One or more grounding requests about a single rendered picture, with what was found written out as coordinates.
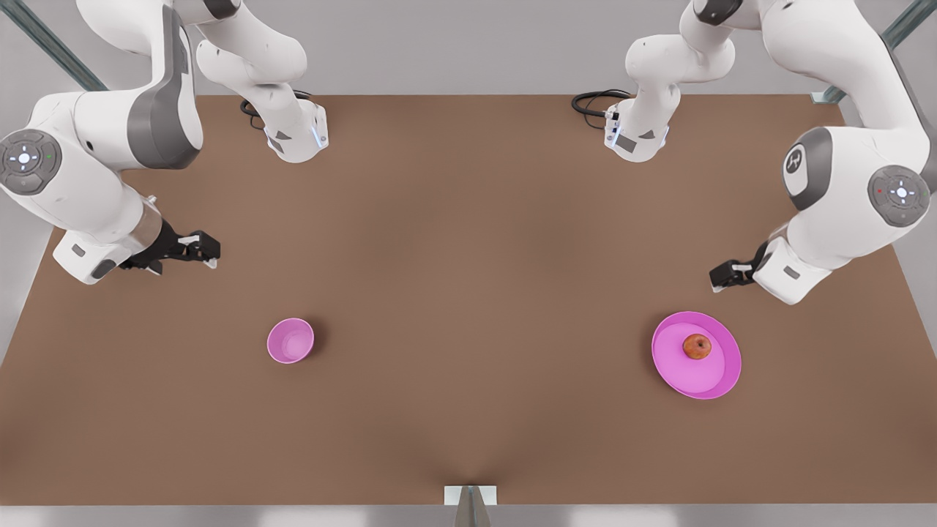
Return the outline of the pink plate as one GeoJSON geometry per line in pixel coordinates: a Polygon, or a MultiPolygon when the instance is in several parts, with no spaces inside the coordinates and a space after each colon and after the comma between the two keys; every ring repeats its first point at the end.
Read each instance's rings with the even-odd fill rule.
{"type": "Polygon", "coordinates": [[[735,337],[717,319],[692,311],[674,313],[658,324],[652,360],[666,384],[696,400],[725,396],[741,374],[735,337]]]}

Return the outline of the pink bowl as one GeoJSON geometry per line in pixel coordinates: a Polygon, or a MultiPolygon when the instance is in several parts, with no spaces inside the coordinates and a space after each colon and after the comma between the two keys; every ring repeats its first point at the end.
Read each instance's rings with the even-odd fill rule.
{"type": "Polygon", "coordinates": [[[278,321],[266,340],[269,356],[280,364],[290,365],[305,359],[313,350],[315,333],[306,320],[291,318],[278,321]]]}

